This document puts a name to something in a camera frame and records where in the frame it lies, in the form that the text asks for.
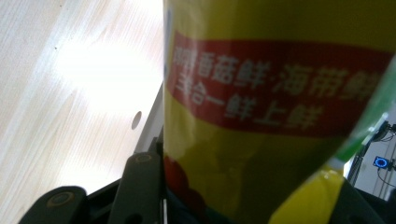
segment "light wood surface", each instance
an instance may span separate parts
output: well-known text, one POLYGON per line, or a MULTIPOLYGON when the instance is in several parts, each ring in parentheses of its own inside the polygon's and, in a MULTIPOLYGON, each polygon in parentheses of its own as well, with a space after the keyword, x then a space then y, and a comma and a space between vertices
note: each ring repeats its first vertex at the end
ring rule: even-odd
POLYGON ((162 82, 162 10, 0 1, 0 223, 18 223, 51 189, 91 193, 120 178, 162 82))

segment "yellow package corner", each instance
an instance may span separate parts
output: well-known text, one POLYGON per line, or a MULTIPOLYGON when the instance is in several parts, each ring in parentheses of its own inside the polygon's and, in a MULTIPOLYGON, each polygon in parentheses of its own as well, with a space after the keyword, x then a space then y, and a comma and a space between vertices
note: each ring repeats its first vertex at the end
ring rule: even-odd
POLYGON ((344 180, 339 172, 322 167, 291 194, 269 223, 329 223, 344 180))

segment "yellow package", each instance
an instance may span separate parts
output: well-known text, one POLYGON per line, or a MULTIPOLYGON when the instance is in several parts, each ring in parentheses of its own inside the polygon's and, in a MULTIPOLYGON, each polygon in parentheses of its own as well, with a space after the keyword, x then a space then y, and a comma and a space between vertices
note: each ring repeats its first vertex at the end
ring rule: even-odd
POLYGON ((395 92, 391 75, 381 80, 396 46, 388 25, 396 2, 164 6, 164 168, 179 223, 267 223, 346 142, 367 105, 381 106, 348 146, 395 92))

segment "red label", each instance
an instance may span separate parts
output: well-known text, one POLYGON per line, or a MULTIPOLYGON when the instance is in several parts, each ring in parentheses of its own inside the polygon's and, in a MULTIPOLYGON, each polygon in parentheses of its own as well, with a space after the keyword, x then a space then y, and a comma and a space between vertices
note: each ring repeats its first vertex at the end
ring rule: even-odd
POLYGON ((196 118, 220 127, 347 135, 391 57, 329 43, 203 41, 176 33, 167 89, 196 118))

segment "wooden table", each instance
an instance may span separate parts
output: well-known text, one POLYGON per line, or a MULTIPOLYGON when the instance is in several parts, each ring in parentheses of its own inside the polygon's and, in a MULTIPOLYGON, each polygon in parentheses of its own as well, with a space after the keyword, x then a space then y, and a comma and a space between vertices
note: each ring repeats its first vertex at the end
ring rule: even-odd
POLYGON ((120 178, 162 57, 161 0, 0 1, 1 223, 51 189, 120 178))

